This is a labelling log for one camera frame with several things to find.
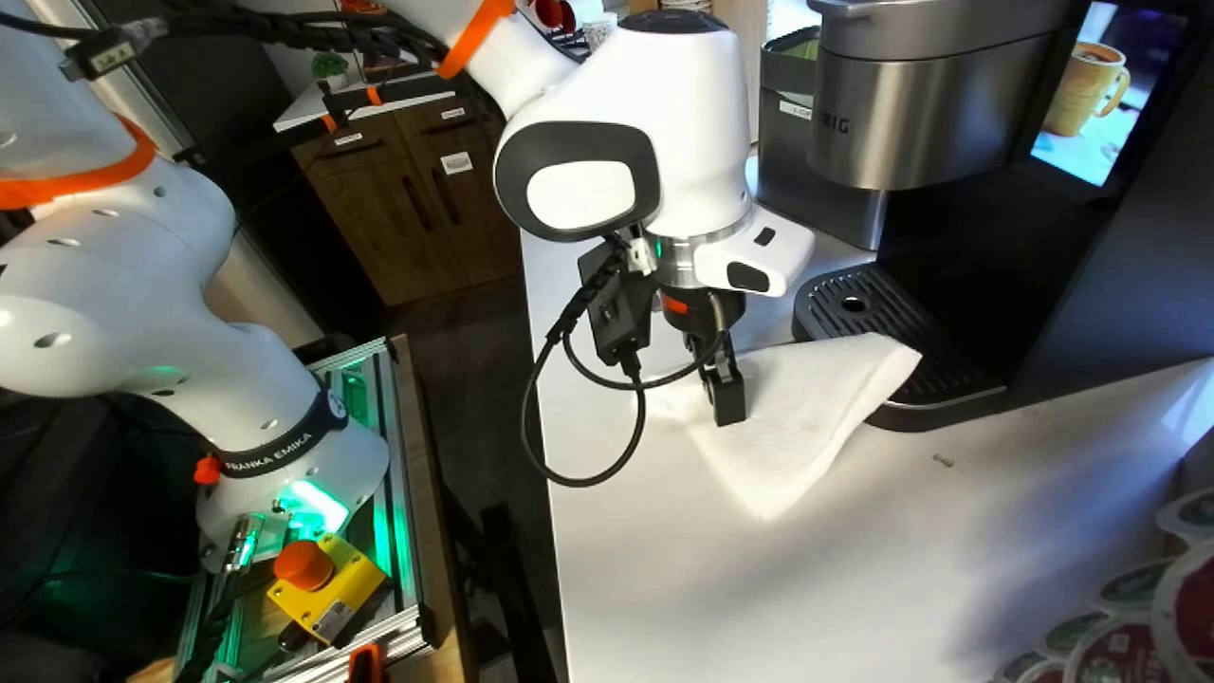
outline wire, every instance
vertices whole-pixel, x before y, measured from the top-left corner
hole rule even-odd
[[[567,338],[561,338],[561,343],[566,343],[566,357],[567,357],[567,365],[583,374],[583,379],[590,379],[590,384],[599,384],[599,386],[610,386],[610,390],[628,390],[634,384],[618,384],[618,379],[608,379],[608,374],[599,374],[599,370],[590,370],[577,354],[572,354],[572,340]],[[681,374],[690,374],[696,365],[690,361],[688,367],[679,367],[679,370],[670,370],[670,374],[660,374],[660,379],[648,379],[648,384],[641,384],[645,390],[655,390],[655,386],[669,386],[669,384],[679,384]]]
[[[194,572],[151,572],[151,570],[118,570],[118,572],[50,572],[43,581],[159,581],[159,584],[194,584]]]
[[[406,50],[416,61],[442,56],[442,40],[406,22],[403,16],[350,16],[350,10],[182,10],[170,18],[170,32],[245,32],[256,40],[279,40],[292,50]]]
[[[50,22],[32,22],[32,18],[8,16],[8,10],[0,10],[0,25],[25,28],[25,32],[45,32],[45,39],[94,39],[94,32],[102,32],[102,28],[92,28],[92,25],[50,25]]]
[[[618,452],[618,457],[594,475],[583,475],[583,476],[572,476],[572,475],[561,475],[561,470],[551,470],[536,442],[532,442],[532,427],[528,427],[528,412],[536,405],[536,384],[537,384],[537,370],[546,365],[546,357],[556,348],[556,340],[551,338],[537,354],[537,361],[532,365],[532,374],[528,374],[528,386],[523,386],[523,400],[519,400],[519,441],[523,441],[523,452],[528,452],[528,462],[556,480],[556,485],[567,485],[567,489],[589,489],[589,485],[599,485],[608,476],[615,476],[634,456],[636,456],[636,442],[641,442],[641,432],[645,432],[645,386],[641,386],[641,370],[634,367],[628,379],[634,379],[634,390],[636,390],[636,412],[634,412],[634,432],[628,432],[628,442]]]
[[[231,612],[241,596],[250,596],[255,581],[250,572],[231,572],[225,577],[220,584],[220,596],[213,598],[213,608],[206,612],[206,618],[197,620],[194,629],[194,651],[189,660],[177,666],[177,677],[173,683],[199,683],[206,672],[213,666],[220,643],[225,643],[225,634],[226,634],[226,620],[231,620]]]

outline white countertop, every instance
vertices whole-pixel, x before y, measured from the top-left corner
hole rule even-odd
[[[523,235],[536,348],[580,249]],[[739,324],[742,348],[768,340],[790,340],[790,299]],[[660,317],[641,361],[652,374],[688,361]],[[1152,557],[1152,508],[1214,421],[1214,365],[937,432],[861,424],[776,520],[734,503],[652,400],[615,480],[551,489],[572,683],[976,683],[1086,612],[1105,577]],[[537,405],[546,457],[567,475],[599,470],[634,418],[561,354]]]

